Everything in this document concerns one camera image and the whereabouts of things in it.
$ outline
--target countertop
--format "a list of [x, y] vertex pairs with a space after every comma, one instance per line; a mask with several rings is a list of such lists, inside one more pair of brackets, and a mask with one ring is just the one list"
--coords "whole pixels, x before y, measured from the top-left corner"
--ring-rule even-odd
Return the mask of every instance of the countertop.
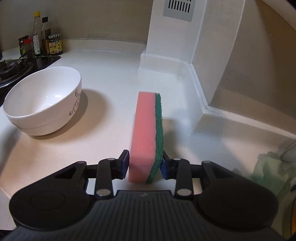
[[[9, 198], [19, 189], [63, 168], [84, 160], [117, 158], [130, 149], [133, 119], [139, 91], [159, 92], [162, 98], [164, 149], [170, 157], [191, 163], [214, 161], [243, 174], [252, 172], [259, 154], [277, 152], [275, 146], [239, 139], [191, 134], [187, 99], [182, 79], [172, 74], [139, 70], [144, 44], [107, 40], [65, 41], [65, 53], [52, 64], [77, 69], [82, 76], [81, 102], [70, 122], [55, 133], [33, 137], [19, 131], [0, 108], [0, 190]], [[19, 57], [18, 48], [3, 58]], [[113, 180], [114, 192], [174, 190], [174, 180], [160, 174], [151, 185]], [[194, 191], [201, 191], [194, 180]]]

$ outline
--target glass jar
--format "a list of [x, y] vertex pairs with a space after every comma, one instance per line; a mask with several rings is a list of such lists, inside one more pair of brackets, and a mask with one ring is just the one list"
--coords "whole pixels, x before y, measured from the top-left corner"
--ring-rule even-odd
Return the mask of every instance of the glass jar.
[[51, 55], [60, 55], [63, 53], [61, 34], [52, 34], [48, 36], [49, 52]]
[[33, 38], [24, 40], [25, 52], [31, 50], [33, 57], [35, 57]]
[[24, 40], [28, 39], [29, 35], [19, 38], [19, 45], [20, 45], [20, 55], [23, 55], [25, 51]]

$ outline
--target wall vent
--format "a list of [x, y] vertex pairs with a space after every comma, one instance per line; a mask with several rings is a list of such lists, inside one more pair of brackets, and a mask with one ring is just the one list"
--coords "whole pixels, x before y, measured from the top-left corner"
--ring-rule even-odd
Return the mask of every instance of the wall vent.
[[191, 22], [195, 0], [165, 0], [163, 15]]

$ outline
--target wall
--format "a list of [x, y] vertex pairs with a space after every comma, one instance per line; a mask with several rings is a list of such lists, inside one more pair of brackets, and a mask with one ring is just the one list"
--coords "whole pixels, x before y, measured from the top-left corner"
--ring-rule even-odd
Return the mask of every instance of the wall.
[[248, 0], [210, 105], [296, 133], [296, 31], [261, 0]]
[[208, 0], [192, 64], [211, 102], [239, 28], [244, 0]]
[[191, 62], [206, 0], [196, 0], [192, 21], [163, 16], [165, 0], [154, 0], [147, 54], [157, 54]]
[[281, 15], [293, 29], [296, 29], [295, 0], [263, 0], [263, 2]]
[[147, 42], [153, 0], [0, 0], [2, 50], [32, 34], [34, 12], [48, 16], [65, 39], [105, 38]]

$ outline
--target pink sponge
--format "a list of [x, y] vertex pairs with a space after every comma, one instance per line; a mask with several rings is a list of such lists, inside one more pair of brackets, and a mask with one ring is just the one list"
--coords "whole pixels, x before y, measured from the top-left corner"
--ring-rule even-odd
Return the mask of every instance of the pink sponge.
[[162, 149], [163, 130], [160, 95], [139, 92], [131, 142], [129, 182], [151, 183], [161, 164]]

